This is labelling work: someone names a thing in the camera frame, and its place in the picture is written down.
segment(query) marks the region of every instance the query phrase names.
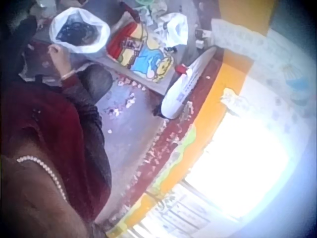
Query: person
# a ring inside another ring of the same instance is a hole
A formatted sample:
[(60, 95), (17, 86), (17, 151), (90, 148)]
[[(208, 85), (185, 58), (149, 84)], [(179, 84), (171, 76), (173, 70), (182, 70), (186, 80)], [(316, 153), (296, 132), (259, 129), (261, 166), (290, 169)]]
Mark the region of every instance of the person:
[(95, 106), (100, 87), (91, 82), (102, 76), (108, 89), (112, 77), (91, 65), (81, 79), (67, 51), (51, 45), (62, 87), (24, 82), (18, 62), (35, 32), (29, 17), (1, 51), (1, 229), (17, 238), (104, 238), (94, 220), (109, 198), (111, 171)]

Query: pearl necklace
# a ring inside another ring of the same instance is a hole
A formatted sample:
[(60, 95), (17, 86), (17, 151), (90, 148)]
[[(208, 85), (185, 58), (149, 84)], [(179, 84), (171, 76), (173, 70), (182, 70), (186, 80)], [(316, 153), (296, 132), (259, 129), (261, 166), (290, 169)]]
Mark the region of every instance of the pearl necklace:
[(67, 202), (66, 200), (66, 196), (65, 196), (65, 193), (56, 177), (56, 175), (53, 173), (53, 171), (50, 169), (49, 166), (47, 166), (44, 162), (42, 162), (40, 159), (36, 158), (36, 157), (33, 157), (33, 156), (23, 156), (23, 157), (20, 157), (19, 159), (17, 159), (17, 162), (19, 163), (22, 163), (24, 161), (27, 161), (27, 160), (30, 160), (30, 161), (33, 161), (35, 163), (37, 163), (38, 165), (40, 165), (50, 176), (51, 178), (53, 179), (56, 187), (58, 188), (60, 194), (62, 195), (62, 197), (64, 198), (64, 200)]

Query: maroon top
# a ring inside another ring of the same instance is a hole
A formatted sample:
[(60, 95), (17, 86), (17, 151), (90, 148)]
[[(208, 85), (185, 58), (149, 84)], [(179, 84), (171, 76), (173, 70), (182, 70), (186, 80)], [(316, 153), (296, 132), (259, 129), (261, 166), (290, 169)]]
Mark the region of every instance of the maroon top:
[(64, 182), (70, 205), (85, 221), (93, 221), (109, 198), (111, 172), (101, 118), (77, 76), (64, 81), (61, 93), (13, 83), (1, 102), (2, 152), (15, 133), (33, 128)]

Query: green object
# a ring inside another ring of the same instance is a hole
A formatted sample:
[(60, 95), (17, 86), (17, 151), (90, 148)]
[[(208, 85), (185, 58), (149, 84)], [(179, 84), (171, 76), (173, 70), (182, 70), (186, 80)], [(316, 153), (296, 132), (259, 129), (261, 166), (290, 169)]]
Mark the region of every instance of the green object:
[(154, 2), (154, 0), (135, 0), (135, 1), (141, 5), (150, 5)]

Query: hand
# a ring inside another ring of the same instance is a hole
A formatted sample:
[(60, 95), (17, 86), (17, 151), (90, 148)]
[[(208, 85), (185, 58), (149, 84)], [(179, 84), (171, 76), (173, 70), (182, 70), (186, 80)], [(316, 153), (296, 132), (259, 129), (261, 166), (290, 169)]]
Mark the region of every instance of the hand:
[(49, 46), (49, 54), (52, 58), (55, 68), (58, 70), (61, 77), (71, 71), (68, 51), (56, 44)]

